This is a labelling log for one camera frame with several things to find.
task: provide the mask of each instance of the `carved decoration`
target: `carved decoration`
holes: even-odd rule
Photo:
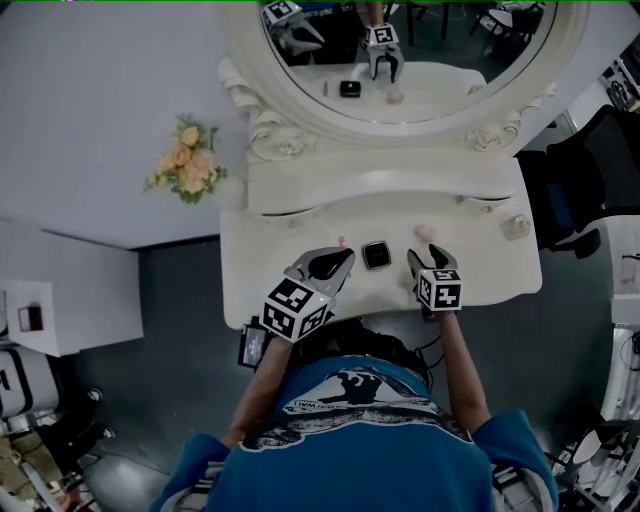
[[[478,90],[474,87],[471,88],[469,94]],[[497,151],[504,149],[516,140],[520,126],[522,125],[523,115],[526,112],[540,110],[543,99],[553,97],[555,94],[556,84],[552,83],[540,96],[537,96],[518,110],[511,112],[503,122],[489,124],[479,130],[468,132],[465,134],[465,139],[476,151]]]
[[[316,137],[272,110],[230,59],[218,65],[218,78],[238,108],[249,113],[249,144],[256,156],[276,162],[291,160],[315,146]]]

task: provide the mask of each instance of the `tabletop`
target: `tabletop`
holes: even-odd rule
[[[288,265],[305,251],[338,246],[340,237],[355,251],[356,262],[337,296],[334,320],[418,309],[406,252],[427,250],[414,234],[414,227],[421,224],[434,228],[434,243],[457,259],[465,287],[464,306],[496,304],[537,292],[542,274],[535,230],[516,240],[505,236],[509,219],[518,214],[532,216],[517,160],[505,159],[504,165],[517,192],[492,213],[478,213],[456,196],[430,192],[349,199],[289,225],[269,223],[248,211],[223,213],[220,240],[227,324],[239,329],[248,323]],[[376,241],[387,243],[391,265],[367,270],[361,249]]]

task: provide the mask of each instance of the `pink flower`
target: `pink flower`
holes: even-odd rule
[[[185,165],[187,180],[206,181],[211,179],[211,181],[215,181],[217,177],[217,165],[216,157],[212,151],[199,149],[193,154],[189,163]]]

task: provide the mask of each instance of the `blue t-shirt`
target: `blue t-shirt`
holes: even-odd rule
[[[274,413],[231,451],[196,436],[152,512],[202,478],[209,461],[224,469],[207,512],[488,512],[492,463],[537,473],[558,504],[524,413],[493,417],[470,436],[417,376],[365,357],[323,359],[289,375]]]

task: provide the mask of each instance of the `oval mirror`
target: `oval mirror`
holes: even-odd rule
[[[507,85],[553,22],[544,2],[270,2],[266,39],[297,86],[336,113],[417,123]]]

